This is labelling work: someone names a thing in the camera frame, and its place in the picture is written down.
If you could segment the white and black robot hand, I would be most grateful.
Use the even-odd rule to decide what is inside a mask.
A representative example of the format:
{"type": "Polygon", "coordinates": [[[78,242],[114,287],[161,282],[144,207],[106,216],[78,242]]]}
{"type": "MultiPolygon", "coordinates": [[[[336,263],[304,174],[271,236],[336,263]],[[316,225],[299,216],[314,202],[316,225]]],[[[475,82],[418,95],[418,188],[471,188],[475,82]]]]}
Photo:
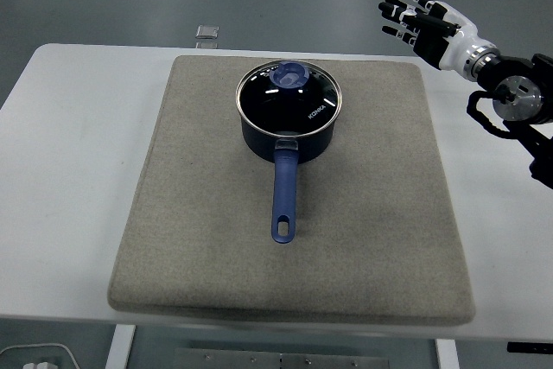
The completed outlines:
{"type": "Polygon", "coordinates": [[[438,70],[476,79],[476,64],[498,49],[478,35],[476,25],[447,3],[436,0],[384,0],[381,16],[392,23],[382,31],[412,47],[438,70]]]}

